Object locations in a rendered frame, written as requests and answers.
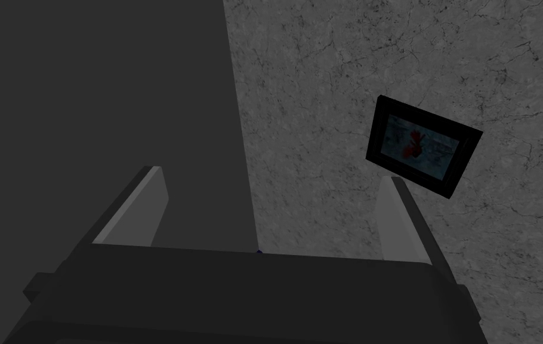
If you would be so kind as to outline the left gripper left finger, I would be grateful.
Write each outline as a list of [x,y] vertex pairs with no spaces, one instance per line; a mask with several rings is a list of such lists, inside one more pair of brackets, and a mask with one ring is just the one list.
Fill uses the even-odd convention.
[[168,201],[162,168],[145,166],[79,243],[150,247]]

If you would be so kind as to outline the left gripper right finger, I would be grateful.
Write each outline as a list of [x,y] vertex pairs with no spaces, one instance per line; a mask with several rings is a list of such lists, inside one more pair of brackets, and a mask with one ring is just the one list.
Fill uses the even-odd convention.
[[384,260],[425,263],[449,282],[455,281],[445,255],[402,178],[381,178],[375,220]]

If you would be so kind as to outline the black framed wall picture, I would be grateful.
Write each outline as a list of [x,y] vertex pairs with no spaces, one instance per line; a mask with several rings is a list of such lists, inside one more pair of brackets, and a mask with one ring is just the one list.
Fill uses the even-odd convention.
[[473,127],[380,95],[366,160],[449,199],[482,135]]

